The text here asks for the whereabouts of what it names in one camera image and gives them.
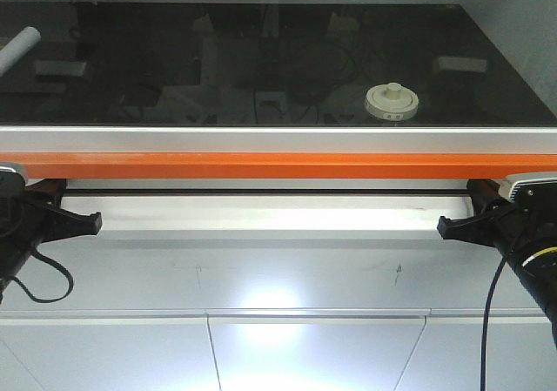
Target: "orange frame edge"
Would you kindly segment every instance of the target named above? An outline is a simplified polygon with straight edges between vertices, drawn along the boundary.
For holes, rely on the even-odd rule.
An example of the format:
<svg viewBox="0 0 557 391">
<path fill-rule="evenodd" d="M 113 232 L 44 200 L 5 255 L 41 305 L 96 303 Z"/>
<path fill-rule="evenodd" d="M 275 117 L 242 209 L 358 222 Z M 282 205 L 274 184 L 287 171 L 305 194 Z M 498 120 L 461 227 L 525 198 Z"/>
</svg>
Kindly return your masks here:
<svg viewBox="0 0 557 391">
<path fill-rule="evenodd" d="M 498 179 L 557 171 L 552 154 L 13 152 L 30 178 Z"/>
</svg>

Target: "black clamp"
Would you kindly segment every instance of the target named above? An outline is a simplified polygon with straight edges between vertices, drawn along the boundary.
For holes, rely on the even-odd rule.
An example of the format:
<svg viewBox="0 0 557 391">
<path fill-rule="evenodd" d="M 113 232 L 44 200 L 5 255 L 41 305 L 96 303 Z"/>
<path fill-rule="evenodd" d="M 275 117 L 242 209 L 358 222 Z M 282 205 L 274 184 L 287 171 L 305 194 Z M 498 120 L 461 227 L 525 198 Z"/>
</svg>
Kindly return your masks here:
<svg viewBox="0 0 557 391">
<path fill-rule="evenodd" d="M 54 302 L 65 298 L 73 288 L 67 269 L 37 251 L 41 243 L 96 235 L 102 225 L 101 214 L 79 215 L 61 208 L 65 179 L 46 179 L 25 186 L 23 168 L 0 164 L 0 302 L 10 281 L 15 281 L 36 302 Z M 63 297 L 39 299 L 17 278 L 30 256 L 55 267 L 68 279 Z"/>
<path fill-rule="evenodd" d="M 469 180 L 474 215 L 440 217 L 443 239 L 496 247 L 554 326 L 557 344 L 557 173 Z"/>
</svg>

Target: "silver aluminum frame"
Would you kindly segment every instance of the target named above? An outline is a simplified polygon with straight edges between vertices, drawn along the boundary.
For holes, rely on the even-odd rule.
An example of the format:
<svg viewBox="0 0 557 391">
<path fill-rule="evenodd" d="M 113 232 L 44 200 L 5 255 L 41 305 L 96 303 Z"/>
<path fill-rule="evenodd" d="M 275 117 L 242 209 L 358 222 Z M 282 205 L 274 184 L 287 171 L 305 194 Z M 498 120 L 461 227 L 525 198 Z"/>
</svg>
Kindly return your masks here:
<svg viewBox="0 0 557 391">
<path fill-rule="evenodd" d="M 0 152 L 557 154 L 557 128 L 3 126 Z"/>
</svg>

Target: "glass top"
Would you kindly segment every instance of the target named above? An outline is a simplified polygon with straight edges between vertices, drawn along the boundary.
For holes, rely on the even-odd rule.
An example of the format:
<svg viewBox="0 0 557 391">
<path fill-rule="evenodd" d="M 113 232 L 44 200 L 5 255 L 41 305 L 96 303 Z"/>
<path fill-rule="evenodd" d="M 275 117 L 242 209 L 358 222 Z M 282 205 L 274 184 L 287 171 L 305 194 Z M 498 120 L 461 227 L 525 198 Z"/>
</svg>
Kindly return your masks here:
<svg viewBox="0 0 557 391">
<path fill-rule="evenodd" d="M 2 125 L 557 125 L 454 4 L 0 3 L 0 46 L 27 26 Z"/>
</svg>

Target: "white rod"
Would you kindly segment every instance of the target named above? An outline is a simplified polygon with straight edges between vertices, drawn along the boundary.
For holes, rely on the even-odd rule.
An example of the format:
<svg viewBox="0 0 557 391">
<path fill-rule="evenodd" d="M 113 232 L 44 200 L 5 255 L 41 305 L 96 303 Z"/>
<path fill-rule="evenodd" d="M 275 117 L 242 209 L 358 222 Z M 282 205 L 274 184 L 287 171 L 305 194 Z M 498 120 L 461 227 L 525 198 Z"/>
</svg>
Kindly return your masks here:
<svg viewBox="0 0 557 391">
<path fill-rule="evenodd" d="M 0 78 L 41 40 L 33 27 L 25 27 L 0 50 Z"/>
</svg>

